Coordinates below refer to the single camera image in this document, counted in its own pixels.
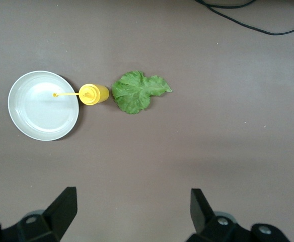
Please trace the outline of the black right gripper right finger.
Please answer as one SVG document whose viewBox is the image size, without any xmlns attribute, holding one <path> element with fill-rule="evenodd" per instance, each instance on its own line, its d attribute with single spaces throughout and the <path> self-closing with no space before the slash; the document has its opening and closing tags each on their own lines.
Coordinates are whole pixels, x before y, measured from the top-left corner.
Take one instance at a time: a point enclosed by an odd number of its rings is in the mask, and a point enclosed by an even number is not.
<svg viewBox="0 0 294 242">
<path fill-rule="evenodd" d="M 273 225 L 257 223 L 247 230 L 232 215 L 214 212 L 201 189 L 191 190 L 190 215 L 196 233 L 188 241 L 289 241 Z"/>
</svg>

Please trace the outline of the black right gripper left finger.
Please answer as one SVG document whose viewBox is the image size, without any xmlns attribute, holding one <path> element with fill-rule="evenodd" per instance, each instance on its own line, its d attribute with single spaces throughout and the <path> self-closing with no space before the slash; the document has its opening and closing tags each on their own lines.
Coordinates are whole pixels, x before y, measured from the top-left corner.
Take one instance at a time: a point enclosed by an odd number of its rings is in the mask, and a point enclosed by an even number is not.
<svg viewBox="0 0 294 242">
<path fill-rule="evenodd" d="M 0 241 L 61 241 L 77 214 L 77 189 L 67 187 L 45 209 L 26 214 L 11 227 L 0 224 Z"/>
</svg>

